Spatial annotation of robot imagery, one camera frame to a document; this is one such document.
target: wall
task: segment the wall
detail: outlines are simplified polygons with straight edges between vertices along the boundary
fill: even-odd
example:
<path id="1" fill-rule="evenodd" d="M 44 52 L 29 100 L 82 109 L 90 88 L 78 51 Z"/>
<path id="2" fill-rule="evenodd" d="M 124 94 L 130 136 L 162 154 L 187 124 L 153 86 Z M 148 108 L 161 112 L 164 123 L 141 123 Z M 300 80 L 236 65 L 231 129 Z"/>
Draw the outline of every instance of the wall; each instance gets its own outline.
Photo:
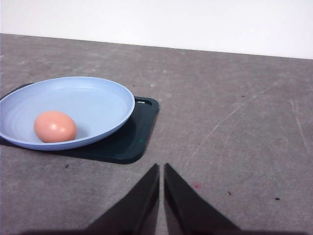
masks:
<path id="1" fill-rule="evenodd" d="M 1 0 L 1 32 L 313 59 L 313 1 Z"/>

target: plastic plate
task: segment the plastic plate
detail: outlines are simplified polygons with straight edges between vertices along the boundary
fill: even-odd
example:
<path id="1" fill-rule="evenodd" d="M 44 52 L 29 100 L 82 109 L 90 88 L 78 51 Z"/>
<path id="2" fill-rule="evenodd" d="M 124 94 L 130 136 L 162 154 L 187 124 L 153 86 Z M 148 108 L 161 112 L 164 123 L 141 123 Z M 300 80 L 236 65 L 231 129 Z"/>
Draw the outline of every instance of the plastic plate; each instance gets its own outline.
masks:
<path id="1" fill-rule="evenodd" d="M 121 84 L 96 77 L 61 77 L 37 82 L 0 101 L 0 135 L 18 146 L 64 150 L 97 142 L 118 130 L 134 110 L 133 94 Z M 57 110 L 78 128 L 72 141 L 44 143 L 35 134 L 36 117 Z"/>

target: brown egg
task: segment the brown egg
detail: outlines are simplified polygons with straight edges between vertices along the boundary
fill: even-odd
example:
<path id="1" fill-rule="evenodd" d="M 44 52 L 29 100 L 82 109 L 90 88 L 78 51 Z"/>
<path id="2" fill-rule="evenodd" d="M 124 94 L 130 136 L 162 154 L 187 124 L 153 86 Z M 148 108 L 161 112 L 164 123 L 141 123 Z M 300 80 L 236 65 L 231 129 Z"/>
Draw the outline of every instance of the brown egg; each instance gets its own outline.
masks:
<path id="1" fill-rule="evenodd" d="M 75 122 L 59 111 L 40 114 L 34 122 L 34 129 L 38 138 L 48 143 L 71 141 L 77 135 Z"/>

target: plate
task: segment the plate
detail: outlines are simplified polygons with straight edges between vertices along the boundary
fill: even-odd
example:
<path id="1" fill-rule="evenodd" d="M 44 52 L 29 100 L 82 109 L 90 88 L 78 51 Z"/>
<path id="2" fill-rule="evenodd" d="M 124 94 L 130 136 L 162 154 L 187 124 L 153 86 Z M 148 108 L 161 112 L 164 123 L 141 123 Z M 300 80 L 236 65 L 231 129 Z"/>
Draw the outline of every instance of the plate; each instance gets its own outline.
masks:
<path id="1" fill-rule="evenodd" d="M 97 77 L 49 79 L 12 92 L 0 101 L 0 136 L 36 150 L 64 150 L 97 142 L 117 131 L 134 110 L 133 94 L 121 84 Z M 45 143 L 36 135 L 36 117 L 57 110 L 77 126 L 72 141 Z"/>

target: tray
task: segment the tray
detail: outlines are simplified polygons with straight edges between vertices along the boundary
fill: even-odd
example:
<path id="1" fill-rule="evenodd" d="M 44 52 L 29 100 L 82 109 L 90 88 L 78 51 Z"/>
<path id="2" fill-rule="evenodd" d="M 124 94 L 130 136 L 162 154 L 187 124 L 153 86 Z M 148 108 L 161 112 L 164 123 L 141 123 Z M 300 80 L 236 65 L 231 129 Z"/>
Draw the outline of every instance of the tray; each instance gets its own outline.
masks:
<path id="1" fill-rule="evenodd" d="M 130 118 L 109 137 L 79 148 L 42 152 L 117 164 L 133 163 L 142 157 L 146 149 L 158 111 L 159 104 L 155 99 L 135 96 L 135 108 Z M 0 138 L 0 144 L 22 148 L 3 138 Z"/>

